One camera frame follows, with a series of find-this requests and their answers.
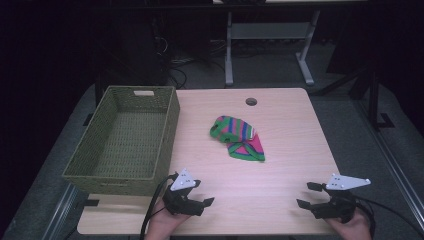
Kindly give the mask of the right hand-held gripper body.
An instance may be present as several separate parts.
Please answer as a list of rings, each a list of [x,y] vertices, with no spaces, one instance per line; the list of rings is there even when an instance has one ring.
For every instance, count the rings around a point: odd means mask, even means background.
[[[313,204],[311,213],[316,219],[340,218],[343,223],[349,222],[354,215],[355,209],[359,208],[369,217],[371,213],[357,202],[357,197],[350,189],[363,187],[371,184],[368,178],[356,178],[333,173],[327,183],[322,183],[330,200],[327,203]]]

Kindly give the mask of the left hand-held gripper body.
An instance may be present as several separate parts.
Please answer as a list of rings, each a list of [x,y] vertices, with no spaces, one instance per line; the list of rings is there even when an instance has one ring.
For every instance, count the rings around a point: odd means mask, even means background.
[[[192,200],[188,197],[193,190],[194,178],[191,173],[183,168],[176,173],[176,178],[166,188],[162,197],[165,208],[173,215],[184,214],[201,216],[205,206],[203,202]]]

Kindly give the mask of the striped knitted pet sweater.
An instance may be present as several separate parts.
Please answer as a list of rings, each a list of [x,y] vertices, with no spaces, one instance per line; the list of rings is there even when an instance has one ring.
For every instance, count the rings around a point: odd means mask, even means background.
[[[255,128],[232,116],[218,117],[209,134],[227,147],[230,157],[246,161],[265,161],[265,153]]]

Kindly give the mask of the person's right hand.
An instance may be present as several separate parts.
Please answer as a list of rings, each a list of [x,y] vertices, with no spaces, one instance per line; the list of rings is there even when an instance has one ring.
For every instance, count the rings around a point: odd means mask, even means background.
[[[328,218],[325,222],[344,240],[372,240],[368,218],[358,208],[355,209],[353,218],[347,223],[342,223],[337,218]]]

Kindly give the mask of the person's left hand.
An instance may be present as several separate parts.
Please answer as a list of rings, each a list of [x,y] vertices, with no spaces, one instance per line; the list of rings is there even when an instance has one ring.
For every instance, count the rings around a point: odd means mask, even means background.
[[[171,214],[162,200],[156,202],[153,211],[155,215],[148,223],[144,240],[169,240],[173,232],[190,218],[190,215]]]

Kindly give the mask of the green woven basket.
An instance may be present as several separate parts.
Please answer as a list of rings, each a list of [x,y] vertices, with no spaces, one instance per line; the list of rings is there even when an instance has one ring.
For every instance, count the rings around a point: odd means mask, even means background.
[[[63,177],[90,194],[151,196],[168,176],[180,113],[171,86],[110,86]]]

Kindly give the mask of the black metal stand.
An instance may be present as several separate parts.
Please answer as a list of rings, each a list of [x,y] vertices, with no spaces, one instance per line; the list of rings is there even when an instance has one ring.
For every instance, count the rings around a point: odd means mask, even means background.
[[[348,92],[352,100],[360,100],[368,94],[367,119],[371,126],[379,131],[381,128],[394,128],[395,125],[386,113],[378,111],[379,103],[379,78],[376,72],[367,66],[347,74],[341,79],[328,86],[310,93],[310,96],[325,96],[337,88],[353,81],[353,85]]]

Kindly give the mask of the dark cabinet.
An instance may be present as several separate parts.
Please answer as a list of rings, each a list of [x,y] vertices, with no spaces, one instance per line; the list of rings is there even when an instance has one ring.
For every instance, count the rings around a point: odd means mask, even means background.
[[[137,17],[114,17],[101,47],[108,58],[105,70],[114,85],[163,86],[161,67],[149,23]]]

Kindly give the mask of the aluminium floor rail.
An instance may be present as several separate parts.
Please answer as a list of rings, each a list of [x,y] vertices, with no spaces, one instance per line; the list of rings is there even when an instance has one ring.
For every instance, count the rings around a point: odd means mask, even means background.
[[[395,125],[386,113],[378,113],[376,117],[370,117],[368,109],[361,102],[355,101],[354,106],[361,119],[365,121],[366,127],[370,131],[371,136],[386,161],[389,172],[416,219],[418,224],[418,233],[424,235],[424,202],[420,199],[419,195],[410,183],[381,133],[382,129],[394,129]]]
[[[54,208],[53,216],[48,222],[42,240],[54,240],[59,236],[77,193],[78,190],[72,184],[66,185],[62,196]]]

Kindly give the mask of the black table bracket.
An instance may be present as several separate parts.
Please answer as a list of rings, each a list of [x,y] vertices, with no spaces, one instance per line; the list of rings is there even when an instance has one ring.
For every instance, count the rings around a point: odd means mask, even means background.
[[[98,199],[85,199],[84,201],[77,202],[75,208],[97,207],[98,204]]]

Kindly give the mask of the grey metal desk frame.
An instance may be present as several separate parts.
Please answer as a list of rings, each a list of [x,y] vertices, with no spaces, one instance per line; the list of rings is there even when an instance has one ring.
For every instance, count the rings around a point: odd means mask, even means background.
[[[317,27],[320,11],[312,14],[309,22],[294,23],[234,23],[232,13],[228,14],[226,30],[226,55],[225,55],[225,85],[232,86],[232,41],[233,40],[303,40],[304,47],[296,53],[296,60],[304,81],[308,86],[313,86],[315,81],[307,65],[306,57]]]

